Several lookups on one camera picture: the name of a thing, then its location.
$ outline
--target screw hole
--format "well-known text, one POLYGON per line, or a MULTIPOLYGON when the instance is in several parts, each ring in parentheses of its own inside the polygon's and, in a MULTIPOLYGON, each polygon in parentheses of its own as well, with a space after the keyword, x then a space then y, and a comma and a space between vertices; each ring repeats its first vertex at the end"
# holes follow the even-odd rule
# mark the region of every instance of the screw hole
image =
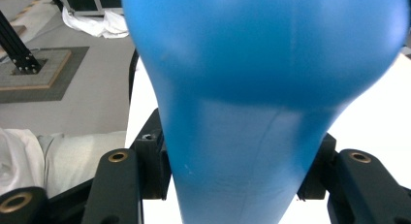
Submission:
POLYGON ((109 161, 112 163, 118 163, 125 160, 128 157, 126 152, 116 152, 109 157, 109 161))
POLYGON ((101 224, 117 224, 119 222, 120 222, 120 218, 118 218, 118 216, 110 215, 110 216, 107 216, 105 219, 103 219, 101 224))
POLYGON ((353 152, 350 154, 351 158, 359 161, 361 163, 370 163, 371 162, 371 158, 369 158, 368 156, 358 153, 358 152, 353 152))
POLYGON ((19 210, 29 204, 32 197, 31 193, 28 192, 17 193, 0 205, 0 212, 9 213, 19 210))
POLYGON ((403 217, 396 217, 394 222, 395 224, 411 224, 411 220, 403 217))

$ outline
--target blue inflated balloon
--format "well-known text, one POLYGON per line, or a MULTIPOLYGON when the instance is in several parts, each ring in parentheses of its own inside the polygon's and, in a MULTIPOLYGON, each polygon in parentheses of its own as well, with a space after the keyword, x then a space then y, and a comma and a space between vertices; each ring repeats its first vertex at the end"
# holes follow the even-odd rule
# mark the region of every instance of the blue inflated balloon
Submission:
POLYGON ((338 115, 406 36, 407 0, 123 0, 184 223, 276 223, 338 115))

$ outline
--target metal bolt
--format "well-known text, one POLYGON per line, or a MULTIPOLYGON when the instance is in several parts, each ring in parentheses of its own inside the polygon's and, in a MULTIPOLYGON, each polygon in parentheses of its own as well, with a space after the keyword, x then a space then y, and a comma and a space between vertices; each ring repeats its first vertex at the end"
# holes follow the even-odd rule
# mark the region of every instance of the metal bolt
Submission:
POLYGON ((152 140, 153 138, 152 138, 151 135, 143 135, 143 136, 142 136, 142 139, 144 139, 144 140, 152 140))

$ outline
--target white fabric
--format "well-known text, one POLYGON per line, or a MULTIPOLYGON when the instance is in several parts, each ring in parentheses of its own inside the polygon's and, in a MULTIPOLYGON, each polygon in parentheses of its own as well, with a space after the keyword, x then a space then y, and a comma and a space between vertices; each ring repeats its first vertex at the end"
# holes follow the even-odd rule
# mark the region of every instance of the white fabric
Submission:
POLYGON ((45 187, 50 198, 93 178, 100 158, 124 146, 126 132, 53 136, 46 153, 45 187))
POLYGON ((31 131, 0 128, 0 195, 20 187, 44 187, 44 169, 44 154, 31 131))
POLYGON ((124 17, 112 11, 105 11, 104 18, 91 18, 72 16, 64 7, 62 17, 68 27, 83 31, 94 37, 124 38, 129 35, 124 17))

